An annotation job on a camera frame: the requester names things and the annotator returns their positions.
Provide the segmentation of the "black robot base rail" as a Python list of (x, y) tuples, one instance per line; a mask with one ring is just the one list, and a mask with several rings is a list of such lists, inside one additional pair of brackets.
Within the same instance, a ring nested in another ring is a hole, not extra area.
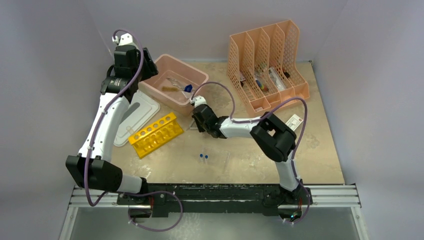
[(294, 221), (312, 204), (311, 190), (272, 184), (149, 183), (138, 195), (121, 193), (117, 204), (146, 205), (154, 218), (170, 213), (262, 214)]

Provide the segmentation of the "white plastic bin lid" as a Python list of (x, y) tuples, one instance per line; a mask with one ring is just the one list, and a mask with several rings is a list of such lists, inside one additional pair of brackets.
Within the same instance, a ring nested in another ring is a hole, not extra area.
[(124, 146), (129, 141), (129, 137), (143, 128), (160, 108), (157, 101), (137, 90), (127, 111), (123, 114), (113, 144), (116, 147)]

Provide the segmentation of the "brown bristle tube brush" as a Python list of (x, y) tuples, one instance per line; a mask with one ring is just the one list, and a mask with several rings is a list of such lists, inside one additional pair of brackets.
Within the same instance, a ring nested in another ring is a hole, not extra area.
[(178, 91), (180, 91), (181, 89), (179, 89), (178, 87), (163, 86), (163, 87), (161, 88), (161, 90), (162, 90), (163, 92), (178, 92)]

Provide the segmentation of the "yellow test tube rack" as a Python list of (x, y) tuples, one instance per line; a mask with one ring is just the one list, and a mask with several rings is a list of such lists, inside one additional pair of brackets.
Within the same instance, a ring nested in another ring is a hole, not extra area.
[(142, 159), (183, 133), (184, 130), (177, 122), (177, 116), (170, 112), (132, 134), (128, 141), (137, 156)]

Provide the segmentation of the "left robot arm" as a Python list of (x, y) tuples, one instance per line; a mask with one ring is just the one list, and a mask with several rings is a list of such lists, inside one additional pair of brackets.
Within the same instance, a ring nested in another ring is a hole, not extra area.
[(112, 150), (118, 128), (141, 81), (158, 74), (149, 50), (133, 45), (115, 48), (114, 65), (101, 83), (100, 102), (88, 137), (77, 155), (69, 155), (65, 165), (80, 188), (129, 193), (138, 205), (146, 203), (149, 191), (144, 177), (130, 176), (113, 165)]

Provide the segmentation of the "metal crucible tongs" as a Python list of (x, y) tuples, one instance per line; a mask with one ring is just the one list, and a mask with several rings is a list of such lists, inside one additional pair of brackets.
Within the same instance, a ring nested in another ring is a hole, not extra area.
[(167, 79), (167, 80), (171, 83), (171, 85), (172, 85), (172, 86), (177, 87), (177, 88), (179, 88), (181, 91), (183, 91), (183, 92), (184, 92), (184, 87), (185, 87), (186, 85), (183, 85), (181, 82), (179, 82), (178, 80), (176, 80), (176, 79), (174, 79), (174, 78), (171, 78), (171, 77), (167, 77), (166, 79)]

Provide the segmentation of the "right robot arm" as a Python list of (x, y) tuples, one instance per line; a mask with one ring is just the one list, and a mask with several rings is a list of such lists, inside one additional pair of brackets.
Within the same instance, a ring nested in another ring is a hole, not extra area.
[(200, 104), (193, 109), (192, 117), (200, 133), (206, 132), (215, 139), (253, 139), (262, 152), (275, 162), (282, 200), (292, 204), (300, 198), (293, 163), (297, 135), (277, 116), (271, 114), (265, 119), (256, 117), (232, 121), (229, 116), (218, 117), (207, 104)]

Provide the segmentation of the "blue polyhedral object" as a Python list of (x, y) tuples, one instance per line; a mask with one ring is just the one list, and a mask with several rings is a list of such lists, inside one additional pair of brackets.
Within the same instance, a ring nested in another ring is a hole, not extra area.
[(193, 90), (193, 86), (191, 84), (186, 85), (183, 89), (184, 92), (191, 93)]

